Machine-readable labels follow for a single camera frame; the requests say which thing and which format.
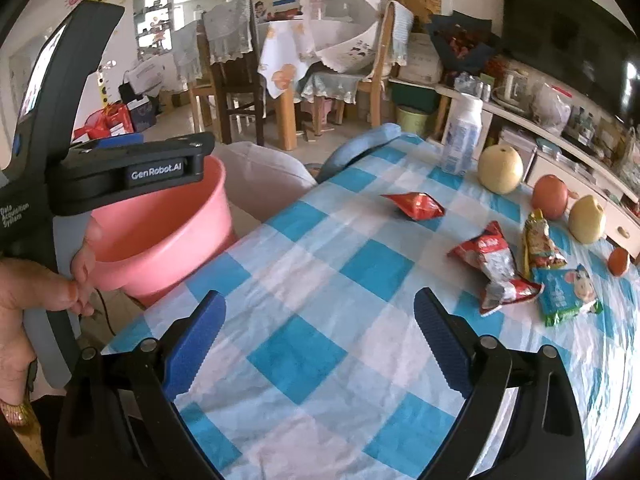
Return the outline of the green blue cartoon packet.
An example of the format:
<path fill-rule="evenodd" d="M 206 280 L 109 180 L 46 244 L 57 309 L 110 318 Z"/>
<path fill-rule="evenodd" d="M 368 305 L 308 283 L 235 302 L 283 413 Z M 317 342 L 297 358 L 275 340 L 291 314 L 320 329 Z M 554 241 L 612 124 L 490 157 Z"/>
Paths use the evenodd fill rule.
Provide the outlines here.
<path fill-rule="evenodd" d="M 582 314 L 603 310 L 589 271 L 582 264 L 575 269 L 533 270 L 534 282 L 544 286 L 538 304 L 545 326 L 558 325 Z"/>

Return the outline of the yellow cereal snack bag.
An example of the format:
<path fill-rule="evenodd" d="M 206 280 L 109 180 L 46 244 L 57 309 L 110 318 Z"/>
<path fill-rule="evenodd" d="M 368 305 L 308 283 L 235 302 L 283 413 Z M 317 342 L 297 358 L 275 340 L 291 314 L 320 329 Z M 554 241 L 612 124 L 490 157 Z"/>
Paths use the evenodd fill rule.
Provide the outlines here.
<path fill-rule="evenodd" d="M 533 270 L 556 270 L 567 261 L 550 237 L 550 226 L 541 209 L 534 209 L 527 217 L 522 235 L 523 272 L 531 280 Z"/>

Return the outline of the red white wrapper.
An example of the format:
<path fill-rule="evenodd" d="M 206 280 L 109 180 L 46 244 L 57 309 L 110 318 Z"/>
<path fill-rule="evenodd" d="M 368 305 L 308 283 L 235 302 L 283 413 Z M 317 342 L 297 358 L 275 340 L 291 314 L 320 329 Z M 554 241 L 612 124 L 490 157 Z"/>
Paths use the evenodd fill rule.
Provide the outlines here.
<path fill-rule="evenodd" d="M 480 235 L 452 248 L 447 256 L 480 270 L 488 278 L 480 298 L 481 316 L 491 315 L 505 306 L 528 304 L 544 291 L 544 286 L 526 280 L 518 272 L 512 249 L 497 221 L 489 222 Z"/>

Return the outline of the small red snack bag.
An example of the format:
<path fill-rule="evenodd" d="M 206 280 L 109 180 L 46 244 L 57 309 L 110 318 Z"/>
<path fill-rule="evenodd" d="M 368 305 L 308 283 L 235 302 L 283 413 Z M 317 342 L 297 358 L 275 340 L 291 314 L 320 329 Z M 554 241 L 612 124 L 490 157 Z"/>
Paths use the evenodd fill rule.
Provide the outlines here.
<path fill-rule="evenodd" d="M 431 195 L 423 192 L 385 194 L 384 197 L 413 221 L 432 220 L 445 215 L 445 208 Z"/>

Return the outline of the pink plastic trash bucket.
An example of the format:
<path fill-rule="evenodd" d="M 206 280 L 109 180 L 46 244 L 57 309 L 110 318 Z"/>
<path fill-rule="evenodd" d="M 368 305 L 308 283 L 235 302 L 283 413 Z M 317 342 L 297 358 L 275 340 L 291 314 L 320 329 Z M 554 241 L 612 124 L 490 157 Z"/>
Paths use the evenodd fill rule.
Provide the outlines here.
<path fill-rule="evenodd" d="M 149 307 L 233 245 L 226 177 L 222 161 L 210 155 L 201 181 L 93 211 L 103 233 L 94 286 L 119 289 Z"/>

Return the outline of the red gift boxes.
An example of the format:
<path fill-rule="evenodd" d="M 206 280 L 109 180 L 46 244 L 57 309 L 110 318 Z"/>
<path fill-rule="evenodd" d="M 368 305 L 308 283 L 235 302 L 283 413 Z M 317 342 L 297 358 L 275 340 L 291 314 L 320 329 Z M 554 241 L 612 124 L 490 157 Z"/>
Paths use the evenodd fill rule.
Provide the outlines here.
<path fill-rule="evenodd" d="M 128 107 L 118 102 L 92 113 L 82 127 L 74 130 L 73 140 L 98 140 L 128 133 L 134 133 L 134 124 Z"/>

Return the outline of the small orange tangerine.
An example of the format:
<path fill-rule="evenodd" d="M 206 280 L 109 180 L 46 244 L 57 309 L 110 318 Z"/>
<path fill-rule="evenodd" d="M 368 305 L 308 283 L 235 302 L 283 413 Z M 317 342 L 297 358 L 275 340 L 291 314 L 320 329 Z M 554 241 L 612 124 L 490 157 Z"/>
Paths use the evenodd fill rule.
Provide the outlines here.
<path fill-rule="evenodd" d="M 619 278 L 623 276 L 629 269 L 630 255 L 626 249 L 616 247 L 608 256 L 608 270 L 613 276 Z"/>

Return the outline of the dark wooden chair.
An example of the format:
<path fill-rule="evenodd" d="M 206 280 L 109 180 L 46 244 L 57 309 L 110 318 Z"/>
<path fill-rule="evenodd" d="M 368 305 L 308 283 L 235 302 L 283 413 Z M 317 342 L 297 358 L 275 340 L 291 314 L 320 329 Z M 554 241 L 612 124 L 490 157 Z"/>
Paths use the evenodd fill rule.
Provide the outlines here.
<path fill-rule="evenodd" d="M 265 91 L 258 74 L 258 33 L 252 0 L 214 6 L 198 20 L 203 74 L 213 87 L 225 144 L 232 142 L 231 119 L 251 117 L 256 143 L 265 144 Z"/>

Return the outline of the blue white checkered tablecloth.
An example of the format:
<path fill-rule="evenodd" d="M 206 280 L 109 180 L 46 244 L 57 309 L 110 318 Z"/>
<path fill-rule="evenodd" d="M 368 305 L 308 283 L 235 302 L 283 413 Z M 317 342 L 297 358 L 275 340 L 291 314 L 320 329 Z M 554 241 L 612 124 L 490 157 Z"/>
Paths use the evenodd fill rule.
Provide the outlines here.
<path fill-rule="evenodd" d="M 439 150 L 401 136 L 360 159 L 190 276 L 108 345 L 133 349 L 224 296 L 224 326 L 177 405 L 228 479 L 413 479 L 462 407 L 413 316 L 428 287 L 446 309 L 506 348 L 558 349 L 597 474 L 639 415 L 639 273 L 608 272 L 607 242 L 578 244 L 555 222 L 603 310 L 544 325 L 536 304 L 481 316 L 484 275 L 448 257 L 497 221 L 519 248 L 527 186 L 500 196 L 472 172 L 446 174 Z M 413 221 L 385 194 L 423 192 L 445 215 Z"/>

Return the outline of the yellow pear right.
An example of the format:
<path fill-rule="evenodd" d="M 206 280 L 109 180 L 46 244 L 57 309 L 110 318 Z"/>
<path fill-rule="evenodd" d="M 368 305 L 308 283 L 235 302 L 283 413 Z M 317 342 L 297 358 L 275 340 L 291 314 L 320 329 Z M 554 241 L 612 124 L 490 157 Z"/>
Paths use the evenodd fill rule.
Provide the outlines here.
<path fill-rule="evenodd" d="M 576 200 L 568 216 L 568 229 L 580 244 L 591 245 L 604 235 L 606 214 L 593 195 Z"/>

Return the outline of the yellow pear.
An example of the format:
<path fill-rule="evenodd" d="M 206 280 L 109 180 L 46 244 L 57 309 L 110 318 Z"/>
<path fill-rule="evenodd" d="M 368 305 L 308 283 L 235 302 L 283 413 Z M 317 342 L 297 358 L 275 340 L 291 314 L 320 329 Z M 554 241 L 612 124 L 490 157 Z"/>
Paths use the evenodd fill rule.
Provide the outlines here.
<path fill-rule="evenodd" d="M 576 200 L 568 216 L 568 229 L 580 244 L 591 245 L 604 235 L 606 214 L 593 195 Z"/>
<path fill-rule="evenodd" d="M 520 154 L 509 144 L 491 145 L 480 154 L 477 177 L 490 192 L 506 195 L 521 182 L 524 166 Z"/>

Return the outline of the red apple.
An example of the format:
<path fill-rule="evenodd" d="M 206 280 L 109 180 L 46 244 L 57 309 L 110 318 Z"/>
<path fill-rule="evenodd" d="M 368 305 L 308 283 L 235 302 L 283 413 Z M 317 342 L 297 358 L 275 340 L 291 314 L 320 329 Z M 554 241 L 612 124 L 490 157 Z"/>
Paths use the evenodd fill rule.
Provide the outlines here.
<path fill-rule="evenodd" d="M 569 198 L 566 184 L 554 174 L 546 174 L 534 185 L 532 208 L 539 209 L 547 220 L 558 220 L 566 211 Z"/>

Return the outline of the dining table floral cloth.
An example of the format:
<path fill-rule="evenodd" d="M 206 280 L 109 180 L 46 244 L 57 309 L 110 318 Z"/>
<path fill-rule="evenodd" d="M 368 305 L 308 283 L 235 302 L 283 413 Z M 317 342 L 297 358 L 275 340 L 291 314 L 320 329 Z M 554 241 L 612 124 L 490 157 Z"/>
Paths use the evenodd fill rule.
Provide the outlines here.
<path fill-rule="evenodd" d="M 274 101 L 280 148 L 297 148 L 295 92 L 309 70 L 318 61 L 314 40 L 305 21 L 271 21 L 257 27 L 259 39 L 258 74 Z"/>

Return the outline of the yellow pear left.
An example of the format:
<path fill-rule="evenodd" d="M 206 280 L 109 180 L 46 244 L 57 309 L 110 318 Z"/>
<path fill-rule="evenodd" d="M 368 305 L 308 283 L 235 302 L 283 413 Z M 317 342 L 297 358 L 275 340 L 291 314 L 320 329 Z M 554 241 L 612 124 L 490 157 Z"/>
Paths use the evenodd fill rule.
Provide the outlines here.
<path fill-rule="evenodd" d="M 509 144 L 491 145 L 480 154 L 477 177 L 490 192 L 506 195 L 521 182 L 524 166 L 520 154 Z"/>

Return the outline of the white tv cabinet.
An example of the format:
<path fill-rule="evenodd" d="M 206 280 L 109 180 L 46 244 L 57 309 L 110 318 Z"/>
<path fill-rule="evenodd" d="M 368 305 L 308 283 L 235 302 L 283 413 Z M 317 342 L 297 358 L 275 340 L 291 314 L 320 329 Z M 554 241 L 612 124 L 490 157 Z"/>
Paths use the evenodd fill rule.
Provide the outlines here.
<path fill-rule="evenodd" d="M 634 204 L 638 204 L 639 196 L 635 192 L 632 192 L 631 188 L 628 188 L 610 168 L 586 154 L 576 145 L 563 139 L 562 136 L 555 136 L 552 133 L 548 133 L 547 130 L 540 128 L 531 120 L 509 112 L 497 104 L 491 102 L 482 102 L 482 104 L 482 130 L 480 130 L 477 146 L 473 153 L 475 159 L 478 159 L 480 153 L 484 150 L 489 128 L 494 117 L 504 119 L 510 122 L 510 124 L 528 131 L 533 136 L 536 136 L 536 138 L 541 138 L 552 143 L 561 150 L 564 155 L 572 156 L 586 167 L 591 168 L 593 177 L 597 179 L 597 182 L 605 184 L 604 188 L 596 185 L 593 186 L 592 189 L 605 199 L 606 236 L 617 245 L 620 245 L 620 247 L 626 248 L 627 252 L 634 258 L 639 258 L 639 219 L 626 207 L 618 206 L 614 200 L 606 196 L 604 192 L 605 190 L 612 191 L 617 198 L 626 196 L 628 200 L 631 200 Z"/>

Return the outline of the white milk bottle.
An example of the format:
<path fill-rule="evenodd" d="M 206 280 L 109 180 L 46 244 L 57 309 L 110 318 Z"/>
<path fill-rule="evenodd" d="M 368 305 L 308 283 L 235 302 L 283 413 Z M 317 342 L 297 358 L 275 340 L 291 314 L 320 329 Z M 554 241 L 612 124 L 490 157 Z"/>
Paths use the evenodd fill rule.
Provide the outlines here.
<path fill-rule="evenodd" d="M 464 174 L 471 167 L 482 131 L 483 101 L 462 94 L 450 112 L 449 126 L 442 139 L 440 168 L 448 174 Z"/>

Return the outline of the clear plastic bag on cabinet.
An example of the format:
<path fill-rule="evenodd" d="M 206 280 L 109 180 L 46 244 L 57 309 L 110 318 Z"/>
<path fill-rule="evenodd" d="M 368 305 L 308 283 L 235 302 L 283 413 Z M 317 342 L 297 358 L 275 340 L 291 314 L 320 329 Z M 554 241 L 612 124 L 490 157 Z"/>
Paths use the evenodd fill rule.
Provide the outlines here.
<path fill-rule="evenodd" d="M 534 123 L 555 136 L 562 134 L 572 114 L 564 94 L 548 84 L 538 84 L 530 109 Z"/>

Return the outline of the white mesh food cover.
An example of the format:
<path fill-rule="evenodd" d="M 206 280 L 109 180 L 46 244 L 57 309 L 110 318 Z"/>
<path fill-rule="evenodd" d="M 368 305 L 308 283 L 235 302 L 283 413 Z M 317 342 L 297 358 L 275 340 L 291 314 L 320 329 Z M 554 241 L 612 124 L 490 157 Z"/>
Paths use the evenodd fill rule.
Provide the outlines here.
<path fill-rule="evenodd" d="M 371 65 L 385 0 L 299 0 L 314 55 L 334 72 L 356 73 Z"/>

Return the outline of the green waste bin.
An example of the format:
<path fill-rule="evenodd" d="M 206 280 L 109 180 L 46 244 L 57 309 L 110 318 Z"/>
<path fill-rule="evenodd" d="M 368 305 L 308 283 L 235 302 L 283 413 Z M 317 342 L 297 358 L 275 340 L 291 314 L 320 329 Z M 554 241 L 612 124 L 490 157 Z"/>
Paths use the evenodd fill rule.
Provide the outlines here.
<path fill-rule="evenodd" d="M 425 136 L 428 114 L 410 106 L 396 106 L 396 122 L 403 132 Z"/>

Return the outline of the electric kettle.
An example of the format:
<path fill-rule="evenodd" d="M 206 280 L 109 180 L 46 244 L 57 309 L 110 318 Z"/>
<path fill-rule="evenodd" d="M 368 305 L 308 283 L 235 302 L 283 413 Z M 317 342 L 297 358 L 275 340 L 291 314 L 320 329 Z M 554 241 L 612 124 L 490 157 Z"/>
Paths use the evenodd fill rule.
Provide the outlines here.
<path fill-rule="evenodd" d="M 525 70 L 506 70 L 492 98 L 503 105 L 524 108 L 527 101 L 528 73 Z"/>

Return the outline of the wooden chair with towel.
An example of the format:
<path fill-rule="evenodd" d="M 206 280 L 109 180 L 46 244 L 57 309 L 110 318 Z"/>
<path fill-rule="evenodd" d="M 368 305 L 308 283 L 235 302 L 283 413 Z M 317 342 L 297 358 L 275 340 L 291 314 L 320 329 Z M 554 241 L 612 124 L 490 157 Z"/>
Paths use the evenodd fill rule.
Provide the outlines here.
<path fill-rule="evenodd" d="M 387 3 L 375 59 L 367 76 L 358 81 L 357 91 L 369 96 L 369 124 L 376 128 L 382 124 L 382 102 L 386 81 L 395 66 L 405 66 L 409 36 L 414 21 L 413 13 L 396 0 Z"/>

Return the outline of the black flat television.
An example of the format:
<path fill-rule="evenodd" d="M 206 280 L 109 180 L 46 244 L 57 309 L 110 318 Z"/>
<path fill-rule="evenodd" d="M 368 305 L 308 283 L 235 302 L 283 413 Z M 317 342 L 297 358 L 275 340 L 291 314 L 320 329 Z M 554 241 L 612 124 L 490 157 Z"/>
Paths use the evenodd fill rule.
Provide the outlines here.
<path fill-rule="evenodd" d="M 506 55 L 639 121 L 639 39 L 592 0 L 503 0 Z"/>

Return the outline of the dark flower bouquet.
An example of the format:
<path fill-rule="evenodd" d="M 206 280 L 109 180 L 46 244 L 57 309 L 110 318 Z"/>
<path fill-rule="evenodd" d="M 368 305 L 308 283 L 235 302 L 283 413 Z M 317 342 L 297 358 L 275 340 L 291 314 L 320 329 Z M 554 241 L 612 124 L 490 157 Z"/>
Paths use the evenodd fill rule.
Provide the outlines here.
<path fill-rule="evenodd" d="M 446 72 L 479 74 L 500 50 L 501 38 L 492 32 L 492 21 L 459 11 L 433 14 L 423 26 Z"/>

